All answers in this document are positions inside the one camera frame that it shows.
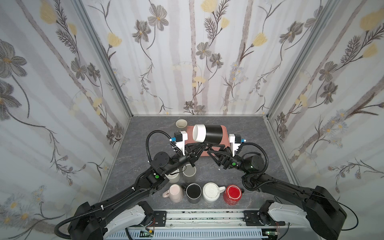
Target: black mug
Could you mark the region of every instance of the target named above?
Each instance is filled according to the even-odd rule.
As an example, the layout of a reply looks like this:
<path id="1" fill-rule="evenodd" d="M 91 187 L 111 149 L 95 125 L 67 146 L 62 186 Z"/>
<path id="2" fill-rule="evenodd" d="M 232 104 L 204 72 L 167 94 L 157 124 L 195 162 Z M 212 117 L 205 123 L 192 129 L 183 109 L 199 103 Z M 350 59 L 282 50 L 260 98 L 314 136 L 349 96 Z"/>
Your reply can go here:
<path id="1" fill-rule="evenodd" d="M 200 201 L 202 195 L 200 185 L 198 185 L 197 183 L 191 183 L 189 185 L 184 184 L 181 186 L 181 188 L 184 189 L 187 193 L 188 202 L 196 204 Z"/>

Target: pink tray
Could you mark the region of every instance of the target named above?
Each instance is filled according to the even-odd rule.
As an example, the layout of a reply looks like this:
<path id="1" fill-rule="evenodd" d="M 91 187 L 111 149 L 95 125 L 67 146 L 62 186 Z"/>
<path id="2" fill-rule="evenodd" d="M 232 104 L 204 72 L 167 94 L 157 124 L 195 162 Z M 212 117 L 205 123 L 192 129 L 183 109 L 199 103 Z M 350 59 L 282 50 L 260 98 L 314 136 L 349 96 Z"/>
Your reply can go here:
<path id="1" fill-rule="evenodd" d="M 193 136 L 192 136 L 193 127 L 194 126 L 187 126 L 188 140 L 185 141 L 185 144 L 195 142 L 193 140 Z M 225 145 L 226 147 L 229 147 L 229 139 L 228 139 L 227 128 L 225 126 L 223 126 L 223 125 L 221 125 L 221 128 L 223 129 L 223 138 L 221 139 L 220 144 Z M 212 147 L 212 149 L 217 151 L 220 148 L 219 147 Z M 201 156 L 208 156 L 208 153 L 207 152 L 203 152 L 203 154 L 201 154 Z"/>

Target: pink mug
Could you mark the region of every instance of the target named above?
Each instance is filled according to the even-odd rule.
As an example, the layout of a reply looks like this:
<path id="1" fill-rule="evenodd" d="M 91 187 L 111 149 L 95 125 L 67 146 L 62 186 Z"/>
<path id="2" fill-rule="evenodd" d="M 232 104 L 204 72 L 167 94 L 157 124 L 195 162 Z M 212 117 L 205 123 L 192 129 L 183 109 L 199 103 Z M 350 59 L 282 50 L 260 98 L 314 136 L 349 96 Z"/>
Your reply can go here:
<path id="1" fill-rule="evenodd" d="M 169 197 L 172 202 L 180 202 L 183 199 L 183 190 L 177 184 L 173 184 L 169 187 L 165 193 L 163 193 L 163 197 Z"/>

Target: cup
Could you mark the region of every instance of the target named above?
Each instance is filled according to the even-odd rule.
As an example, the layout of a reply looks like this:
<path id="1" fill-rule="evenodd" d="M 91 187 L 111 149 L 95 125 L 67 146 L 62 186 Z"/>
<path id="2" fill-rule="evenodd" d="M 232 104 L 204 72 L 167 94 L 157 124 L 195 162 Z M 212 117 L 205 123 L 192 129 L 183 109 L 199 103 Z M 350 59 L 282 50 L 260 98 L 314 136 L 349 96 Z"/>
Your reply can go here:
<path id="1" fill-rule="evenodd" d="M 188 202 L 196 204 L 200 201 L 202 193 L 200 185 L 198 185 L 197 183 L 191 183 L 188 186 L 183 185 L 182 188 L 187 193 Z"/>
<path id="2" fill-rule="evenodd" d="M 187 130 L 187 121 L 185 119 L 179 119 L 176 121 L 176 127 L 179 128 L 179 131 L 186 131 Z"/>
<path id="3" fill-rule="evenodd" d="M 192 167 L 191 164 L 186 164 L 182 168 L 183 179 L 187 184 L 196 182 L 196 167 Z"/>
<path id="4" fill-rule="evenodd" d="M 224 201 L 231 206 L 237 204 L 241 196 L 242 190 L 236 185 L 229 185 L 223 194 Z"/>
<path id="5" fill-rule="evenodd" d="M 169 197 L 172 202 L 180 202 L 183 199 L 183 190 L 177 184 L 172 184 L 165 193 L 163 197 Z"/>
<path id="6" fill-rule="evenodd" d="M 176 183 L 180 180 L 180 170 L 177 169 L 169 175 L 166 175 L 170 183 Z"/>
<path id="7" fill-rule="evenodd" d="M 219 187 L 214 182 L 209 182 L 203 187 L 203 198 L 207 202 L 214 202 L 220 196 L 220 193 L 225 191 L 225 187 Z"/>

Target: red mug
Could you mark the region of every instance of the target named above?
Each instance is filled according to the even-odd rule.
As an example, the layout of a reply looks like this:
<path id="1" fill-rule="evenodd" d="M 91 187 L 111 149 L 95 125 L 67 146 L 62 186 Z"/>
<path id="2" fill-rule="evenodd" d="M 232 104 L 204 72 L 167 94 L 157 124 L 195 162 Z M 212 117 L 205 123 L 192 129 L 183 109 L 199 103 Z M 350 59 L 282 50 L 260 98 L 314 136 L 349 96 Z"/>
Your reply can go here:
<path id="1" fill-rule="evenodd" d="M 236 185 L 229 185 L 223 194 L 224 201 L 228 205 L 235 205 L 241 199 L 242 191 Z"/>

